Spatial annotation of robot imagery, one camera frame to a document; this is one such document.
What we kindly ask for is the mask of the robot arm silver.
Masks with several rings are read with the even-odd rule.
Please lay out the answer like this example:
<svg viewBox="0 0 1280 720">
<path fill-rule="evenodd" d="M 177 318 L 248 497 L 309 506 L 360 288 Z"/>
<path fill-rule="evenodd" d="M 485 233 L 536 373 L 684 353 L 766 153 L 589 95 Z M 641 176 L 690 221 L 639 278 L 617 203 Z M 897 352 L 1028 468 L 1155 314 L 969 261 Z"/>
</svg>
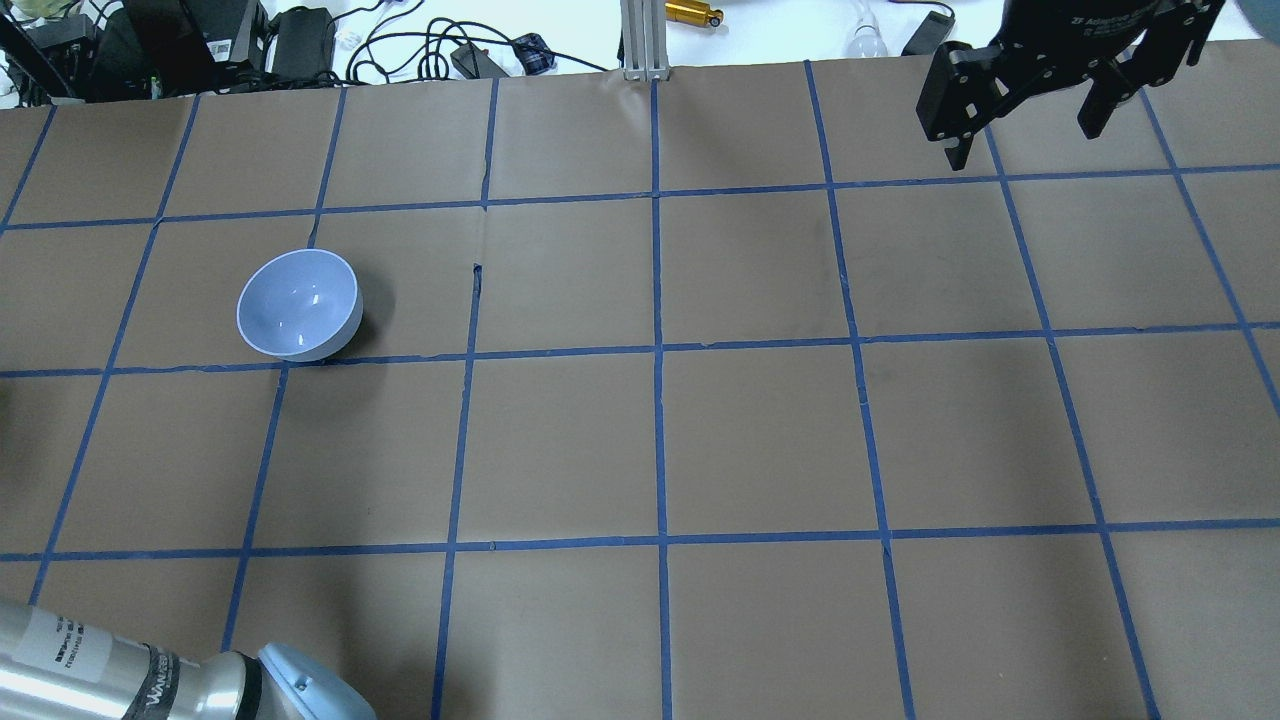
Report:
<svg viewBox="0 0 1280 720">
<path fill-rule="evenodd" d="M 283 643 L 192 661 L 35 606 L 1 605 L 4 719 L 374 719 L 329 667 Z"/>
</svg>

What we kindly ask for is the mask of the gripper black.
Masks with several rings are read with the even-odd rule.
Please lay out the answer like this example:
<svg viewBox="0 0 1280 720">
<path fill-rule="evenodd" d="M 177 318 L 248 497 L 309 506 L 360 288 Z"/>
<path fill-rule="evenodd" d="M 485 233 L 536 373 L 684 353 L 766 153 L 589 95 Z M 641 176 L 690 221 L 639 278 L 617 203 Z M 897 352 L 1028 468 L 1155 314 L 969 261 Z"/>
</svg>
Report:
<svg viewBox="0 0 1280 720">
<path fill-rule="evenodd" d="M 1064 68 L 1091 68 L 1076 119 L 1098 138 L 1119 105 L 1201 61 L 1225 1 L 1006 1 L 992 45 L 946 41 L 933 53 L 916 100 L 925 137 L 941 142 L 952 170 L 974 138 L 1021 102 L 1057 88 Z M 1114 59 L 1142 37 L 1129 59 Z"/>
</svg>

